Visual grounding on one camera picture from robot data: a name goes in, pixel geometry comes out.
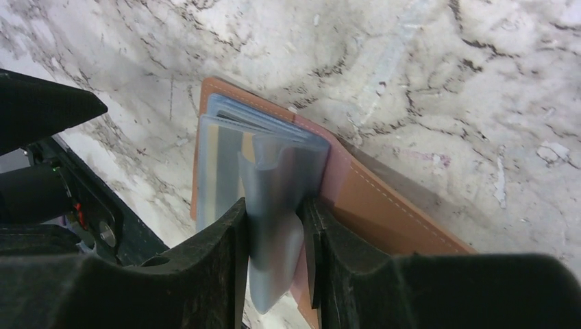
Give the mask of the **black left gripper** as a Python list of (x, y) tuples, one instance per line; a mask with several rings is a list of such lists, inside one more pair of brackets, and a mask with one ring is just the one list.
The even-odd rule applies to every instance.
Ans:
[[(94, 93), (1, 69), (1, 154), (108, 111)], [(47, 222), (73, 210), (57, 169), (40, 164), (1, 174), (1, 253), (76, 254), (77, 235)]]

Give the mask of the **brown leather card holder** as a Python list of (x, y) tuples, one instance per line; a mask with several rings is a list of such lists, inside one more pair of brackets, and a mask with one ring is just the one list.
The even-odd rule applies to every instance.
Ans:
[(388, 254), (473, 253), (328, 130), (221, 78), (202, 82), (196, 147), (191, 217), (203, 230), (245, 198), (250, 296), (261, 314), (291, 293), (307, 324), (319, 325), (295, 214), (307, 196), (321, 197), (341, 223)]

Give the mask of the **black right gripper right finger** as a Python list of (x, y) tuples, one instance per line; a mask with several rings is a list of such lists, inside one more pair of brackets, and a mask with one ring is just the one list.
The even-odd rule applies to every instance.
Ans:
[(551, 256), (391, 256), (317, 199), (299, 217), (321, 328), (580, 327), (580, 283)]

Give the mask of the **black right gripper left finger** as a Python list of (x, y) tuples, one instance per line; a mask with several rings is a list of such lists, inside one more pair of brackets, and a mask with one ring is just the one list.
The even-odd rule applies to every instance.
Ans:
[(90, 255), (1, 259), (2, 328), (241, 328), (247, 216), (212, 225), (140, 266)]

